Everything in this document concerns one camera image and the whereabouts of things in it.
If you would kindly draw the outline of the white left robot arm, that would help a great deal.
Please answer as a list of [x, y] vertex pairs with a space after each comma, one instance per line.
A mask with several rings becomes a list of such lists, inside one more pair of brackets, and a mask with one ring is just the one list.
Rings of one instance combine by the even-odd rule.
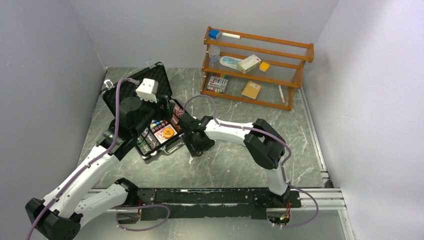
[[83, 197], [137, 145], [152, 121], [165, 120], [175, 128], [185, 112], [179, 102], [167, 96], [159, 102], [126, 97], [114, 104], [115, 120], [84, 161], [56, 189], [26, 203], [25, 212], [31, 223], [27, 239], [37, 231], [48, 240], [72, 240], [85, 224], [106, 210], [115, 206], [132, 208], [138, 203], [137, 186], [125, 178], [97, 197]]

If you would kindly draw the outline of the orange big blind button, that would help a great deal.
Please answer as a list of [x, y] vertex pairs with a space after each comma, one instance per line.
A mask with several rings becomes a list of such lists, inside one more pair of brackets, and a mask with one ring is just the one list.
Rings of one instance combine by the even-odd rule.
[[168, 127], [162, 131], [162, 135], [164, 138], [169, 139], [175, 135], [175, 131], [172, 128]]

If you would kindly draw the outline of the red playing card deck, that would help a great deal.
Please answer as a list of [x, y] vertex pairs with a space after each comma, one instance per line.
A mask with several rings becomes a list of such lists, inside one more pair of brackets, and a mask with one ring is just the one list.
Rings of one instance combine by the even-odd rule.
[[159, 129], [158, 131], [151, 131], [152, 133], [153, 133], [153, 135], [155, 136], [155, 138], [157, 139], [157, 141], [160, 143], [160, 144], [163, 144], [163, 143], [165, 143], [166, 141], [168, 141], [168, 140], [170, 140], [171, 138], [173, 138], [174, 136], [172, 136], [171, 138], [165, 138], [164, 136], [163, 136], [163, 134], [162, 134], [162, 131], [164, 130], [164, 129], [166, 129], [166, 128], [172, 128], [173, 130], [174, 130], [174, 136], [177, 134], [177, 131], [174, 129], [174, 127], [171, 125], [171, 124], [169, 124], [169, 123], [167, 123], [167, 125], [166, 126], [164, 126], [162, 129]]

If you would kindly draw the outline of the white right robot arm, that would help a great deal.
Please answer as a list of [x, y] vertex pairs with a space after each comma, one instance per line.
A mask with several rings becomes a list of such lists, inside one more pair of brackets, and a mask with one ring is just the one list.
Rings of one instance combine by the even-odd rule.
[[264, 119], [255, 122], [236, 123], [204, 116], [197, 119], [184, 113], [177, 122], [182, 139], [192, 157], [198, 157], [215, 145], [215, 141], [227, 141], [246, 147], [257, 165], [265, 169], [268, 178], [270, 202], [282, 207], [289, 200], [290, 190], [283, 173], [281, 158], [287, 144]]

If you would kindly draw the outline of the black poker chip case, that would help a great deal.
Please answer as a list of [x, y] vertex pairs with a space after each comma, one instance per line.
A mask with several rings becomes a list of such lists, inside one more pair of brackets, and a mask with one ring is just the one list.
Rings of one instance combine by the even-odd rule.
[[[170, 98], [170, 101], [174, 100], [183, 110], [183, 106], [173, 97], [172, 88], [165, 70], [165, 66], [161, 62], [157, 62], [152, 67], [147, 67], [131, 75], [131, 79], [134, 79], [139, 83], [141, 83], [144, 78], [153, 79], [158, 82], [158, 88], [156, 92], [156, 114], [153, 117], [151, 123], [153, 121], [167, 121], [162, 115], [161, 95], [167, 95]], [[151, 151], [146, 155], [141, 154], [139, 148], [137, 147], [137, 140], [140, 136], [145, 138], [148, 131], [152, 133], [150, 129], [151, 123], [141, 134], [119, 134], [118, 130], [118, 134], [115, 135], [115, 128], [119, 128], [119, 101], [126, 97], [138, 97], [136, 94], [137, 87], [138, 85], [128, 80], [121, 83], [119, 92], [116, 91], [115, 86], [112, 86], [101, 93], [103, 101], [112, 112], [115, 119], [112, 120], [108, 130], [103, 133], [102, 137], [97, 143], [107, 149], [113, 142], [114, 137], [117, 136], [116, 145], [112, 149], [112, 153], [115, 153], [118, 157], [123, 157], [132, 148], [135, 148], [143, 159], [148, 160], [158, 152], [164, 151], [168, 146], [176, 142], [183, 135], [183, 133], [180, 126], [177, 123], [173, 123], [172, 119], [171, 122], [167, 121], [167, 124], [171, 124], [174, 127], [174, 129], [177, 131], [177, 134], [165, 143], [159, 143], [157, 148], [151, 149]]]

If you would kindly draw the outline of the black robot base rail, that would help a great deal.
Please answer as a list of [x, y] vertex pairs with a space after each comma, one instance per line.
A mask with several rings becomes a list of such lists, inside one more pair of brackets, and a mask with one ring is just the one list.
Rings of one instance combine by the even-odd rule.
[[237, 218], [267, 219], [269, 209], [300, 208], [300, 194], [288, 190], [282, 196], [266, 187], [250, 188], [139, 188], [129, 194], [125, 207], [150, 206], [141, 220]]

